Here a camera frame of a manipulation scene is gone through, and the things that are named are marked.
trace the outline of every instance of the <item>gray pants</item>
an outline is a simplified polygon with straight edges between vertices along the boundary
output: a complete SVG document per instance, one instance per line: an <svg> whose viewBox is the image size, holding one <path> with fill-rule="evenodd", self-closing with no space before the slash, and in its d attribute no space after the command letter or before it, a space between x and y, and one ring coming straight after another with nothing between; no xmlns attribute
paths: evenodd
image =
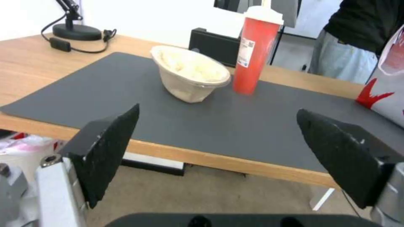
<svg viewBox="0 0 404 227"><path fill-rule="evenodd" d="M365 84L377 64L374 53L348 44L322 30L314 45L309 73Z"/></svg>

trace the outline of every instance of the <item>plastic bag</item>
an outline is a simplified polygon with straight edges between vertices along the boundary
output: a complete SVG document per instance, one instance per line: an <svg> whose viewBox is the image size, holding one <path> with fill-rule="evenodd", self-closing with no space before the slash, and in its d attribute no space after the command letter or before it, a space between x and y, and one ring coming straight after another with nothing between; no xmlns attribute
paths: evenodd
<svg viewBox="0 0 404 227"><path fill-rule="evenodd" d="M404 25L385 46L357 102L404 127Z"/></svg>
<svg viewBox="0 0 404 227"><path fill-rule="evenodd" d="M35 179L35 170L41 159L54 153L58 141L51 138L29 135L22 139L0 141L0 162L9 166L18 166L27 180Z"/></svg>

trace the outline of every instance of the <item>lamp base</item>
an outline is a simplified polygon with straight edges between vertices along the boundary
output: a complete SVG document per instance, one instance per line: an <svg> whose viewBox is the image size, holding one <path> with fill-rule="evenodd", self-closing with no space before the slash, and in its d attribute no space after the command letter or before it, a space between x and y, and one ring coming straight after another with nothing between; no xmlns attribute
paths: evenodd
<svg viewBox="0 0 404 227"><path fill-rule="evenodd" d="M57 24L52 30L55 36L70 40L94 41L102 38L100 30L85 25L75 24L72 29L68 29L66 24Z"/></svg>

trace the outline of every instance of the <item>desk lamp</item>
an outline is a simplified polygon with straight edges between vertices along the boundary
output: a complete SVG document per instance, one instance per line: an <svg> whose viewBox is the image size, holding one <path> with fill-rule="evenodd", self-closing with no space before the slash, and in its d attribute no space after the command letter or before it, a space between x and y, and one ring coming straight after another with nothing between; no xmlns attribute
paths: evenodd
<svg viewBox="0 0 404 227"><path fill-rule="evenodd" d="M65 52L75 50L78 52L88 54L102 53L108 48L109 40L115 36L116 29L104 30L103 31L104 37L102 37L101 31L96 28L86 25L73 24L73 21L75 20L81 21L83 19L83 16L81 16L78 13L79 5L77 5L73 0L56 0L56 2L62 7L62 9L65 11L65 14L59 19L51 22L41 30L42 37L50 43L50 46L52 48ZM61 21L64 18L66 18L65 20L66 23L56 24L57 22ZM53 34L57 37L70 40L82 40L82 41L95 41L102 39L105 43L105 47L101 50L95 50L95 51L81 50L70 46L70 42L65 41L63 39L55 37L47 38L44 35L44 31L52 25L54 25L52 28Z"/></svg>
<svg viewBox="0 0 404 227"><path fill-rule="evenodd" d="M73 24L73 21L81 21L83 17L79 14L77 5L73 0L56 0L57 3L66 12L65 24L57 24L53 26L53 34L55 36L70 40L100 40L101 31L86 25Z"/></svg>

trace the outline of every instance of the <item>gray desk mat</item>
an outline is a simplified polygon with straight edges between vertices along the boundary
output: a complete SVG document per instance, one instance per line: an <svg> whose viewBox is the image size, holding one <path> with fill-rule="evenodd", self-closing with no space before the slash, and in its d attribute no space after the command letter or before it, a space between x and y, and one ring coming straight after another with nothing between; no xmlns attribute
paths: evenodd
<svg viewBox="0 0 404 227"><path fill-rule="evenodd" d="M404 130L353 100L259 82L253 96L231 84L202 103L188 104L163 87L157 65L139 56L113 53L0 111L22 118L81 128L140 103L134 139L307 170L326 172L296 122L306 108L356 123L397 151Z"/></svg>

